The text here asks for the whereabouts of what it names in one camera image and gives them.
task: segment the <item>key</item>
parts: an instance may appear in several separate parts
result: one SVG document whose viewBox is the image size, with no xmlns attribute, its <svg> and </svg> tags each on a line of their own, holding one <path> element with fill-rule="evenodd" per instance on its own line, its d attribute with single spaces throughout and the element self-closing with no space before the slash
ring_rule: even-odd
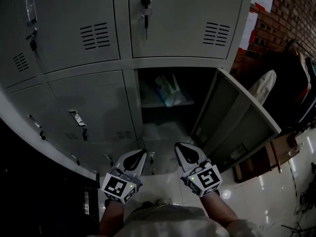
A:
<svg viewBox="0 0 316 237">
<path fill-rule="evenodd" d="M 151 0 L 141 0 L 141 4 L 143 5 L 145 11 L 147 11 L 148 9 L 151 10 L 151 12 L 153 11 L 150 7 L 148 7 L 148 5 L 151 3 Z M 147 29 L 148 29 L 148 14 L 145 14 L 145 16 L 142 14 L 143 17 L 145 17 L 145 32 L 146 32 L 146 39 L 147 39 Z"/>
<path fill-rule="evenodd" d="M 31 46 L 31 49 L 32 51 L 37 55 L 37 57 L 39 56 L 38 52 L 37 52 L 37 47 L 38 45 L 36 44 L 36 41 L 33 39 L 31 42 L 30 42 L 30 46 Z"/>
<path fill-rule="evenodd" d="M 146 40 L 147 40 L 147 29 L 148 29 L 148 15 L 145 15 L 145 31 L 146 31 Z"/>
</svg>

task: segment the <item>locker shelf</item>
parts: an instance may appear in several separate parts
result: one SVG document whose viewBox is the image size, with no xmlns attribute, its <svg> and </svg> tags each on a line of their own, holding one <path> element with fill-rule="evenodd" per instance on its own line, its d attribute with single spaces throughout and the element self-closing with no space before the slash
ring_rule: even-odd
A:
<svg viewBox="0 0 316 237">
<path fill-rule="evenodd" d="M 139 89 L 141 97 L 141 107 L 142 108 L 157 108 L 165 107 L 164 102 L 160 99 L 156 89 L 155 83 L 150 83 L 146 80 L 139 80 Z M 195 102 L 190 94 L 186 91 L 185 87 L 181 87 L 181 92 L 185 97 L 186 101 L 182 102 L 176 106 L 181 105 L 193 105 Z"/>
<path fill-rule="evenodd" d="M 189 138 L 182 120 L 170 108 L 143 109 L 144 141 Z"/>
</svg>

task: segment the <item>metal cabinet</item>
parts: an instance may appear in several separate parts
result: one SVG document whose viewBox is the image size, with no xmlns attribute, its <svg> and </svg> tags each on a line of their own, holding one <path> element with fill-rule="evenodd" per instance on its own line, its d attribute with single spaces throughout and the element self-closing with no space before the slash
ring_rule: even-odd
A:
<svg viewBox="0 0 316 237">
<path fill-rule="evenodd" d="M 217 69 L 191 137 L 221 171 L 250 157 L 281 129 L 231 75 Z"/>
<path fill-rule="evenodd" d="M 208 74 L 204 74 L 207 70 L 192 70 L 181 69 L 188 78 L 177 78 L 181 91 L 186 93 L 186 101 L 178 106 L 157 107 L 163 103 L 159 98 L 149 98 L 149 94 L 155 93 L 140 84 L 142 139 L 145 148 L 155 152 L 149 174 L 153 169 L 157 174 L 175 170 L 178 164 L 174 153 L 176 142 L 196 143 L 220 171 L 225 171 L 280 133 L 279 126 L 262 105 L 223 69 L 213 69 L 215 73 Z"/>
<path fill-rule="evenodd" d="M 36 61 L 20 39 L 13 0 L 0 0 L 0 78 L 5 87 L 36 77 Z"/>
<path fill-rule="evenodd" d="M 129 0 L 134 58 L 187 56 L 226 59 L 242 0 Z M 141 15 L 149 14 L 148 39 Z"/>
<path fill-rule="evenodd" d="M 83 143 L 80 145 L 66 145 L 65 150 L 78 159 L 80 165 L 92 172 L 105 176 L 111 171 L 111 161 L 115 163 L 119 157 L 127 152 L 138 149 L 137 141 L 115 143 Z"/>
<path fill-rule="evenodd" d="M 41 126 L 49 142 L 59 144 L 83 142 L 80 130 L 54 105 L 42 85 L 11 93 L 9 98 L 21 116 L 39 132 L 39 140 L 41 139 L 39 126 Z"/>
<path fill-rule="evenodd" d="M 37 29 L 36 58 L 44 74 L 118 60 L 113 0 L 15 0 L 26 36 Z"/>
<path fill-rule="evenodd" d="M 75 110 L 87 128 L 88 142 L 136 140 L 122 71 L 49 82 L 66 112 Z"/>
</svg>

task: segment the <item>brick wall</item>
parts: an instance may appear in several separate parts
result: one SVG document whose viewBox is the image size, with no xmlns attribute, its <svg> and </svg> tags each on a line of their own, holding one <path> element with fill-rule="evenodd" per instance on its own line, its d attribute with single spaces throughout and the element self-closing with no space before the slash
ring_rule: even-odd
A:
<svg viewBox="0 0 316 237">
<path fill-rule="evenodd" d="M 270 13 L 253 4 L 250 11 L 258 14 L 254 36 L 248 50 L 239 49 L 231 69 L 246 88 L 258 72 L 262 55 L 282 51 L 291 39 L 299 40 L 316 57 L 316 0 L 274 0 Z"/>
</svg>

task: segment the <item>locker vent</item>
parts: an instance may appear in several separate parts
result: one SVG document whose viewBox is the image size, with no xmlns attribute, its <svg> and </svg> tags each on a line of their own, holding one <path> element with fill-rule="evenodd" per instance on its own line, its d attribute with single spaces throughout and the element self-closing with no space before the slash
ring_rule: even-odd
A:
<svg viewBox="0 0 316 237">
<path fill-rule="evenodd" d="M 196 136 L 199 138 L 199 140 L 204 143 L 207 141 L 207 136 L 202 132 L 202 129 L 200 127 L 197 128 Z"/>
<path fill-rule="evenodd" d="M 65 133 L 65 135 L 70 140 L 78 140 L 78 137 L 74 133 Z"/>
<path fill-rule="evenodd" d="M 207 22 L 203 44 L 226 46 L 227 37 L 229 33 L 229 26 Z"/>
<path fill-rule="evenodd" d="M 29 68 L 29 65 L 26 62 L 26 59 L 24 58 L 23 53 L 20 53 L 17 56 L 15 56 L 13 58 L 13 62 L 14 62 L 15 67 L 18 69 L 19 72 L 22 72 L 23 70 L 26 70 Z"/>
<path fill-rule="evenodd" d="M 110 45 L 107 23 L 80 28 L 82 44 L 85 50 Z"/>
<path fill-rule="evenodd" d="M 132 133 L 131 132 L 117 132 L 119 139 L 131 139 Z"/>
</svg>

